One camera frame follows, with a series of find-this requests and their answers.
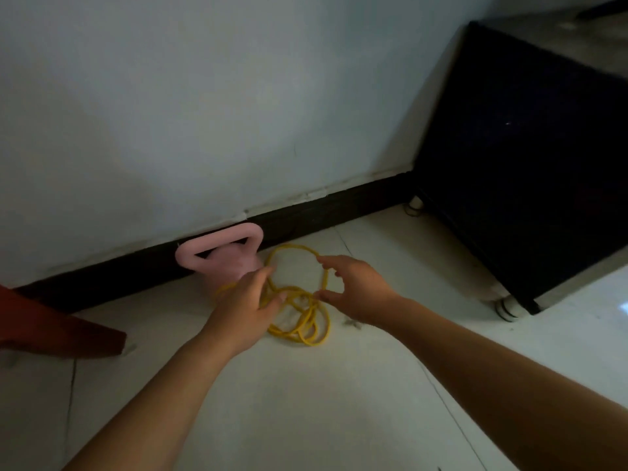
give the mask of white wall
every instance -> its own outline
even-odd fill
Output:
[[[455,31],[555,7],[518,3],[0,0],[0,283],[407,167]]]

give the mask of kettlebell handle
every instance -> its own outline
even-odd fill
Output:
[[[243,238],[248,238],[242,246],[244,253],[255,254],[257,248],[262,243],[264,232],[255,223],[241,223],[231,228],[225,228],[224,230],[186,241],[177,248],[175,259],[184,268],[202,271],[207,268],[207,260],[196,256],[198,253],[233,243]]]

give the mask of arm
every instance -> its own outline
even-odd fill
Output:
[[[319,257],[342,294],[315,296],[409,348],[522,470],[619,469],[628,463],[628,410],[582,385],[400,297],[348,256]]]
[[[262,337],[285,300],[279,295],[259,308],[272,270],[245,275],[203,330],[79,451],[65,471],[171,469],[220,371]]]

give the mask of floor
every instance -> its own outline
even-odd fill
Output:
[[[492,278],[438,222],[401,207],[301,238],[370,262],[401,294],[628,406],[628,268],[540,316],[506,323],[476,297]],[[278,254],[279,284],[313,291],[308,253]],[[341,290],[336,277],[330,289]],[[129,334],[123,356],[62,360],[0,354],[0,468],[56,470],[191,338],[210,309],[190,276],[80,315]],[[318,348],[264,337],[205,400],[180,470],[514,470],[436,379],[396,340],[344,324]]]

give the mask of red furniture leg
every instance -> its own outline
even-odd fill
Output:
[[[58,357],[122,353],[126,333],[62,314],[0,286],[0,348]]]

